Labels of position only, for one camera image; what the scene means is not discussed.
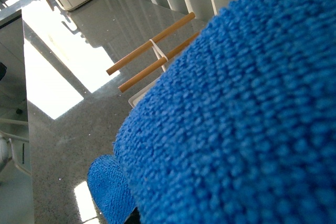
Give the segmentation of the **black own right gripper finger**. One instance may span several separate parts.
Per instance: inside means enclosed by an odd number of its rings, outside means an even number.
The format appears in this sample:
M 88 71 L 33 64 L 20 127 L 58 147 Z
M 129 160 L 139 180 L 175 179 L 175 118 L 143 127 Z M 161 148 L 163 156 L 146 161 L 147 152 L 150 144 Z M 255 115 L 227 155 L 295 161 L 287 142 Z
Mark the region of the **black own right gripper finger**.
M 137 207 L 135 207 L 130 215 L 126 218 L 124 224 L 141 224 L 141 216 Z

